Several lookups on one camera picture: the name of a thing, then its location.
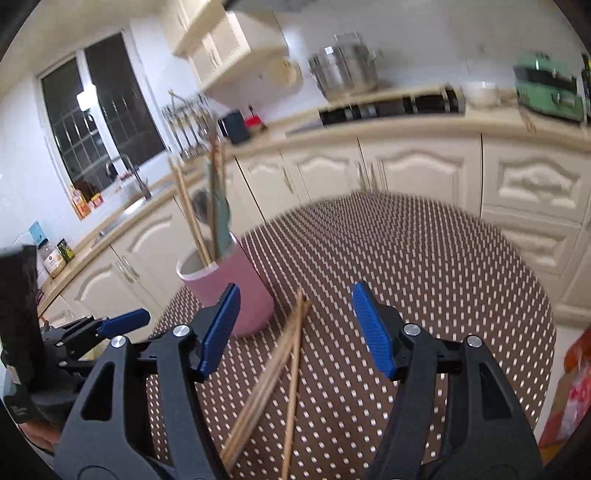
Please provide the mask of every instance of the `chopstick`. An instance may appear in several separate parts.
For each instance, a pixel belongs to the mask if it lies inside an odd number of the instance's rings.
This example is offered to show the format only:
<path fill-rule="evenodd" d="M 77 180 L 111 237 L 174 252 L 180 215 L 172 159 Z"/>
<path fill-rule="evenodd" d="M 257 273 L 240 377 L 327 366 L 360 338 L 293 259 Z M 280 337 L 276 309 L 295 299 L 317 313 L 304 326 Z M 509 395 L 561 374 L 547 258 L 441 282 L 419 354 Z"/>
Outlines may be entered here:
<path fill-rule="evenodd" d="M 291 311 L 290 318 L 285 324 L 283 334 L 277 342 L 277 347 L 273 350 L 272 357 L 267 360 L 265 369 L 256 382 L 251 396 L 248 397 L 240 415 L 236 419 L 236 423 L 230 431 L 229 437 L 226 439 L 226 444 L 220 454 L 220 458 L 227 472 L 230 472 L 236 464 L 238 456 L 251 437 L 252 431 L 258 425 L 267 407 L 269 398 L 273 394 L 275 384 L 283 371 L 283 366 L 287 362 L 287 358 L 290 356 L 294 344 L 294 335 L 296 334 L 298 323 L 297 319 L 300 316 L 305 317 L 312 305 L 309 301 L 303 301 L 303 294 L 301 295 L 301 299 L 301 303 L 297 303 Z"/>
<path fill-rule="evenodd" d="M 298 293 L 298 305 L 303 301 L 304 294 Z M 291 359 L 290 402 L 287 406 L 287 424 L 285 425 L 285 440 L 283 441 L 283 464 L 281 465 L 281 479 L 287 480 L 291 466 L 291 448 L 294 440 L 294 426 L 296 424 L 297 387 L 299 384 L 301 330 L 304 316 L 295 317 L 295 334 L 293 342 L 293 358 Z"/>
<path fill-rule="evenodd" d="M 189 224 L 189 230 L 191 231 L 195 246 L 197 247 L 197 253 L 199 254 L 199 258 L 201 259 L 203 266 L 205 267 L 212 262 L 212 259 L 209 255 L 209 251 L 207 250 L 207 245 L 205 244 L 201 228 L 199 227 L 197 219 L 195 218 L 195 212 L 193 211 L 193 207 L 191 205 L 191 199 L 189 198 L 189 193 L 187 192 L 187 186 L 185 185 L 183 179 L 183 172 L 177 165 L 173 164 L 173 161 L 170 157 L 168 158 L 168 166 L 173 174 L 173 179 L 177 186 L 179 200 L 181 201 L 181 207 L 183 208 L 187 223 Z"/>
<path fill-rule="evenodd" d="M 210 137 L 212 149 L 209 152 L 209 197 L 207 203 L 207 220 L 209 229 L 212 232 L 212 257 L 217 260 L 217 218 L 216 218 L 216 150 L 217 150 L 217 132 Z"/>
<path fill-rule="evenodd" d="M 218 172 L 219 172 L 219 181 L 220 181 L 220 186 L 221 186 L 221 191 L 224 195 L 224 198 L 226 197 L 226 143 L 225 142 L 220 142 L 219 144 L 219 167 L 218 167 Z"/>

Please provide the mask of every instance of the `pink cup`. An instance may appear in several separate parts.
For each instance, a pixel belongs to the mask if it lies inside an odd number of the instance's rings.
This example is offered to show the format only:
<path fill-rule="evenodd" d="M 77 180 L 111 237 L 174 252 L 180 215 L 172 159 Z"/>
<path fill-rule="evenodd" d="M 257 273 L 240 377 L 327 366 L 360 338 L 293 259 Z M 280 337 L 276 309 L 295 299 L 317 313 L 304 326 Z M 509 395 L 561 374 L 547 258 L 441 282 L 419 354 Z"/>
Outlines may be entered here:
<path fill-rule="evenodd" d="M 242 247 L 234 244 L 218 261 L 203 267 L 197 250 L 177 263 L 177 274 L 204 307 L 215 305 L 229 283 L 240 288 L 240 313 L 232 330 L 236 337 L 260 332 L 273 315 L 273 298 L 267 291 Z"/>

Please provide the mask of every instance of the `table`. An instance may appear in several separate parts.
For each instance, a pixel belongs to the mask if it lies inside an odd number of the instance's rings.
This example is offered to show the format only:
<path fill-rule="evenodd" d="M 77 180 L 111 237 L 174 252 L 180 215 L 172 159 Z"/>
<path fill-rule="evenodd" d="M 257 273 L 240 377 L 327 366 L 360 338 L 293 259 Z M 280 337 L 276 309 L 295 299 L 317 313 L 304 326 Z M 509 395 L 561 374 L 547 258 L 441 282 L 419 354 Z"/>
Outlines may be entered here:
<path fill-rule="evenodd" d="M 291 478 L 363 478 L 386 428 L 397 385 L 375 368 L 355 319 L 352 288 L 361 279 L 378 301 L 394 305 L 405 321 L 438 338 L 481 336 L 535 426 L 556 339 L 550 302 L 494 226 L 427 199 L 356 192 L 292 210 L 246 234 L 241 244 L 276 307 L 270 327 L 251 338 L 232 339 L 218 372 L 197 386 L 219 449 L 301 287 L 313 308 L 304 323 Z M 182 288 L 156 332 L 189 322 L 198 308 Z M 288 385 L 286 365 L 233 478 L 279 477 Z M 155 378 L 148 380 L 148 389 L 157 453 L 170 460 Z M 436 392 L 426 462 L 439 452 L 445 375 Z"/>

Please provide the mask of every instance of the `white bowl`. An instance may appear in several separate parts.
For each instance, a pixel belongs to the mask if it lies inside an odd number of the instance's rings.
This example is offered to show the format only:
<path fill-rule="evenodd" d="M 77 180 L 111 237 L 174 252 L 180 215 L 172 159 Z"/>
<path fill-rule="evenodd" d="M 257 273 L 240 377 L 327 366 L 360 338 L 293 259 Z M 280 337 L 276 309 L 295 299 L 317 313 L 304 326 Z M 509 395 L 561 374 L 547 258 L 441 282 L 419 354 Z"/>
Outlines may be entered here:
<path fill-rule="evenodd" d="M 496 83 L 471 82 L 462 85 L 462 94 L 466 102 L 474 108 L 492 108 L 501 102 L 499 87 Z"/>

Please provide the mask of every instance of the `stove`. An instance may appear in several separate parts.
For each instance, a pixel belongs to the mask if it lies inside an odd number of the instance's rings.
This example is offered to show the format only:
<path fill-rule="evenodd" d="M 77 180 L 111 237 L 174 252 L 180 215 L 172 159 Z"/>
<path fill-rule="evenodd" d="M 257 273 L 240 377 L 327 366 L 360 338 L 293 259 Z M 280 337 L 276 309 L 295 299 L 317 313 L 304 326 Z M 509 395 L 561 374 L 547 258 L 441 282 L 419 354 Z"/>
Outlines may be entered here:
<path fill-rule="evenodd" d="M 333 103 L 318 111 L 319 119 L 286 132 L 286 136 L 315 130 L 329 125 L 356 122 L 372 118 L 408 115 L 464 115 L 465 102 L 447 84 L 430 89 L 402 92 L 386 90 L 355 99 Z"/>

